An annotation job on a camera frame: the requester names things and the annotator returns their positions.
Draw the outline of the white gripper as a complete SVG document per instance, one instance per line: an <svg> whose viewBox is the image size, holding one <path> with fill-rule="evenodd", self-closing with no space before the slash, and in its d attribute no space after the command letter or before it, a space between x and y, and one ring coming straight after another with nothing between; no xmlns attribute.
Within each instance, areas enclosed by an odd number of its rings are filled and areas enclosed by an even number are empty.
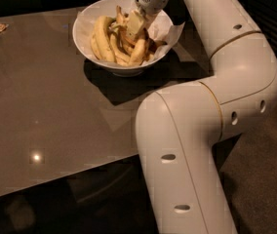
<svg viewBox="0 0 277 234"><path fill-rule="evenodd" d="M155 16L161 12L169 0L135 0L137 10L132 10L128 16L126 35L136 40L146 25L145 16Z"/></svg>

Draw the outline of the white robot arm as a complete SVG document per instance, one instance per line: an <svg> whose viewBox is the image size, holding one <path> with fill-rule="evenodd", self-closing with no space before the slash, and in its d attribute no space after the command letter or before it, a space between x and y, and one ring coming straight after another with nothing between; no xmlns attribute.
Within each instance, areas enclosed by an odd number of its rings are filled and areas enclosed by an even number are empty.
<svg viewBox="0 0 277 234"><path fill-rule="evenodd" d="M135 0L153 16L168 0ZM277 102L277 59L238 0L183 0L213 74L139 106L138 155L160 234L237 234L212 155Z"/></svg>

